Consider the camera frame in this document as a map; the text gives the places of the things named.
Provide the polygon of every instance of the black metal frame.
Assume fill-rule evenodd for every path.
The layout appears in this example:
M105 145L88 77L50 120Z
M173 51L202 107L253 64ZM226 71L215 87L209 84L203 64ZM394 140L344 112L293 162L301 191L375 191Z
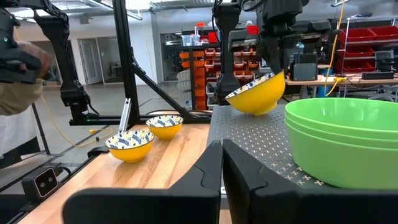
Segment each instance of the black metal frame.
M126 1L113 0L114 20L116 24L116 35L118 38L119 54L121 59L121 71L124 81L124 92L126 98L131 99L131 111L129 115L129 127L136 124L144 124L148 119L153 118L154 115L140 115L139 104L137 98L137 86L135 75L143 80L151 89L153 89L159 96L161 96L171 107L173 107L184 118L184 123L209 123L211 119L210 114L191 114L181 105L179 105L172 97L163 91L153 80L151 80L146 73L138 66L134 53L131 47L129 23L127 19Z

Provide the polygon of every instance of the black bracket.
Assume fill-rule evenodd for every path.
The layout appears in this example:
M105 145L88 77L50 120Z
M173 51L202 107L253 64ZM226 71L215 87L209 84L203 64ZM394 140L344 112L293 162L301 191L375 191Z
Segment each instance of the black bracket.
M100 154L106 154L109 152L109 149L105 146L95 147L92 150L87 152L87 156L91 158L92 156L99 156Z

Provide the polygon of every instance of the ceiling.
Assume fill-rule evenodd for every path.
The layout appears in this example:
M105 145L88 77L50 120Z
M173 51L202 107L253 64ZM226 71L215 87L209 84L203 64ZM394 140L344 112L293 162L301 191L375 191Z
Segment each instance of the ceiling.
M351 0L346 4L347 9L359 8L373 4L375 1L388 0ZM51 0L51 2L70 17L94 17L107 16L112 12L112 0ZM329 5L334 0L310 0L308 6L304 9L307 12L322 13L319 9L335 11ZM135 17L140 12L160 12L168 9L191 9L198 7L210 7L214 0L126 0L126 9L128 15ZM18 18L31 18L33 12L30 9L18 8L11 9L11 12ZM38 11L40 16L46 16L44 11Z
M69 16L106 16L112 14L112 0L50 0ZM214 0L126 0L126 9L134 14L140 12L157 12L167 9L189 9L194 7L208 7ZM17 17L31 18L33 11L28 8L10 9ZM44 11L38 11L40 16L48 15Z

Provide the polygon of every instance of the red container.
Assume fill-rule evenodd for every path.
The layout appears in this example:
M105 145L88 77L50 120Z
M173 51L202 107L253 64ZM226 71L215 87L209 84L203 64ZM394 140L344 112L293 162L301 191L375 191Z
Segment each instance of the red container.
M349 29L347 42L362 42L362 41L370 41L375 40L376 34L368 28L360 28L360 29ZM340 42L344 44L346 42L346 31L340 35Z
M398 39L398 27L372 27L370 28L376 34L376 40L396 40Z
M341 73L341 61L339 60L336 65L336 71ZM372 61L344 61L343 73L362 73L362 72L374 72L374 65Z
M217 32L209 32L209 43L216 44L217 41Z
M248 25L246 29L249 35L258 35L260 33L260 29L257 25Z
M355 46L346 48L346 54L344 52L338 52L340 58L353 58L353 57L371 57L374 55L374 51L369 46Z

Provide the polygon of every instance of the clear container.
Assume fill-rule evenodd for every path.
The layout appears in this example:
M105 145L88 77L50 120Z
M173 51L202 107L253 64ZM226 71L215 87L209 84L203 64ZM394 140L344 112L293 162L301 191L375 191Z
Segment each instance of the clear container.
M195 35L195 34L181 35L181 38L183 46L201 45L200 35Z

